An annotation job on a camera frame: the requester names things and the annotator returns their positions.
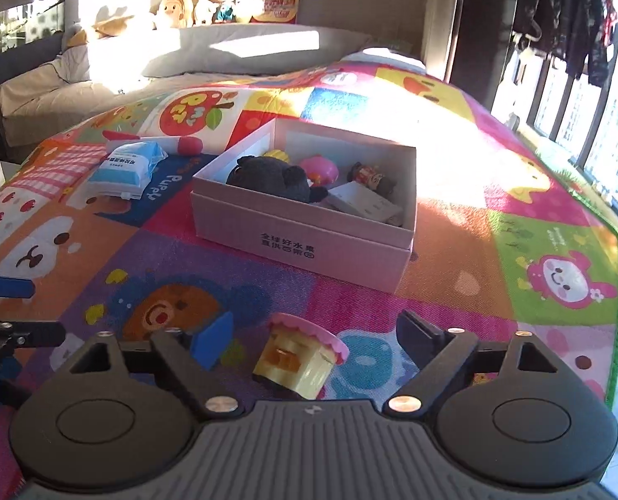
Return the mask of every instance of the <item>cardboard box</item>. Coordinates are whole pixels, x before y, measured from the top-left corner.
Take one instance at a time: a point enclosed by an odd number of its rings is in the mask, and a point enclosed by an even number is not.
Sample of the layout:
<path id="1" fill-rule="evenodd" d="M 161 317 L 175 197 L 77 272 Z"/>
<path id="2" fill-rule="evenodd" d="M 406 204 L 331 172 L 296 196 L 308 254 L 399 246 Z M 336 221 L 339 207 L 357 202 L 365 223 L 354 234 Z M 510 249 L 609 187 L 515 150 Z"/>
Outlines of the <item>cardboard box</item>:
<path id="1" fill-rule="evenodd" d="M 397 181 L 391 200 L 401 227 L 319 205 L 225 184 L 242 156 L 284 150 L 292 162 L 321 154 L 346 182 L 356 162 Z M 218 156 L 193 178 L 191 202 L 199 237 L 354 284 L 393 292 L 411 255 L 416 225 L 416 149 L 381 138 L 277 118 Z"/>

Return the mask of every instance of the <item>silver bolt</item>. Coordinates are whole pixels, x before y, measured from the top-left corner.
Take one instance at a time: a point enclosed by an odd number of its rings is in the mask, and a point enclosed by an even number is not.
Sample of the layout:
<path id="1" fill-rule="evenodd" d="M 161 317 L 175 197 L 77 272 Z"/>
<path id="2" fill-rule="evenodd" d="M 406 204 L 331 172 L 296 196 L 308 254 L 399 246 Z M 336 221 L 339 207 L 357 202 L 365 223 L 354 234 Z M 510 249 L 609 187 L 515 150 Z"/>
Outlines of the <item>silver bolt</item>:
<path id="1" fill-rule="evenodd" d="M 388 407 L 391 410 L 398 411 L 400 413 L 411 413 L 418 411 L 422 406 L 420 399 L 416 397 L 407 397 L 405 395 L 401 397 L 394 397 L 388 400 Z"/>
<path id="2" fill-rule="evenodd" d="M 239 404 L 232 397 L 212 397 L 205 402 L 205 407 L 214 413 L 229 413 L 237 410 Z"/>

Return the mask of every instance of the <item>colorful blanket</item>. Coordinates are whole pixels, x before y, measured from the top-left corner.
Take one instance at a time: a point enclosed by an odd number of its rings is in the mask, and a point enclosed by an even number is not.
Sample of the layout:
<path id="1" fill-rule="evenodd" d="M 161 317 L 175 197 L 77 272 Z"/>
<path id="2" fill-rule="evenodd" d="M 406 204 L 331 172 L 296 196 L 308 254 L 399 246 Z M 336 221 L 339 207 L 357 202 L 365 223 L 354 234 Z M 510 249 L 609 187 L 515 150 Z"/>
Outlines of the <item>colorful blanket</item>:
<path id="1" fill-rule="evenodd" d="M 394 295 L 196 237 L 191 176 L 278 117 L 417 147 L 414 251 Z M 103 130 L 197 136 L 205 153 L 170 156 L 142 200 L 93 197 L 85 180 L 105 155 Z M 0 191 L 0 274 L 37 286 L 29 300 L 0 299 L 0 320 L 59 319 L 68 331 L 59 348 L 17 350 L 4 362 L 1 376 L 30 389 L 99 330 L 143 338 L 230 311 L 235 337 L 214 373 L 250 404 L 268 396 L 250 375 L 266 318 L 283 311 L 350 347 L 322 397 L 380 404 L 416 372 L 395 338 L 402 309 L 484 339 L 531 330 L 600 398 L 611 400 L 616 383 L 617 233 L 473 99 L 394 64 L 341 61 L 196 85 L 44 141 Z M 0 500 L 20 483 L 11 414 L 0 406 Z"/>

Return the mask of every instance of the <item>wet wipes package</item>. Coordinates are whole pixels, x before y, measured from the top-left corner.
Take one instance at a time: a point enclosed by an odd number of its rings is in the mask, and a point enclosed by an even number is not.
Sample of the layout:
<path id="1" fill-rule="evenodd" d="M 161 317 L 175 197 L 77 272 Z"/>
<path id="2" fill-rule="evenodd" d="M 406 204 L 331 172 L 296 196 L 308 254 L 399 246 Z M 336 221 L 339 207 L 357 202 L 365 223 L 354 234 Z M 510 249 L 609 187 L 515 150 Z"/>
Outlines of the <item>wet wipes package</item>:
<path id="1" fill-rule="evenodd" d="M 119 146 L 89 177 L 90 186 L 99 195 L 140 199 L 154 168 L 167 157 L 154 141 Z"/>

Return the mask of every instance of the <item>white flower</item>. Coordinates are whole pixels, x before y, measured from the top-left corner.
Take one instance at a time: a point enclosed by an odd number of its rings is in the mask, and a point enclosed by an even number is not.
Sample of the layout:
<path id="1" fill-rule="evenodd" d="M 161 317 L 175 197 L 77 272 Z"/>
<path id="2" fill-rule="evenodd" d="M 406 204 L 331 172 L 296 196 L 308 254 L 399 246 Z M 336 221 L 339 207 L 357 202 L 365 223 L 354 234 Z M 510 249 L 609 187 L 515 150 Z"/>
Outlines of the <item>white flower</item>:
<path id="1" fill-rule="evenodd" d="M 600 303 L 605 298 L 605 295 L 603 295 L 600 289 L 590 289 L 589 295 L 597 303 Z"/>

